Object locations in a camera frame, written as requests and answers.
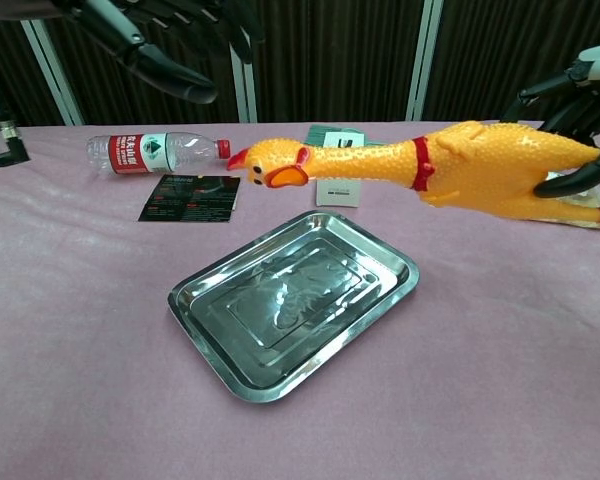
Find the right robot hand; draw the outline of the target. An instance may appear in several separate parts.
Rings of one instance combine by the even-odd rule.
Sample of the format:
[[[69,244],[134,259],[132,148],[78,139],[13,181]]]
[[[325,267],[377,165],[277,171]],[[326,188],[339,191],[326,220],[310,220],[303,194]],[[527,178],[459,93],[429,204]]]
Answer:
[[[517,122],[531,105],[555,96],[562,98],[559,107],[543,121],[540,129],[594,146],[594,137],[600,134],[600,45],[581,51],[562,72],[520,90],[501,120]],[[538,184],[534,195],[565,197],[599,184],[600,154],[573,173]]]

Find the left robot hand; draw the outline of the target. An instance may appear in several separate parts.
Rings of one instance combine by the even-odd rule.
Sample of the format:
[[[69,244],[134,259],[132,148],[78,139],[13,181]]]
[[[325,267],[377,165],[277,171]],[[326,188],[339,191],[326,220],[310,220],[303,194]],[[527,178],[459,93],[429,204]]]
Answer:
[[[206,57],[234,51],[253,62],[252,44],[265,38],[251,1],[0,1],[0,20],[65,18],[129,72],[173,97],[209,104],[213,81],[177,63],[140,31],[153,24]]]

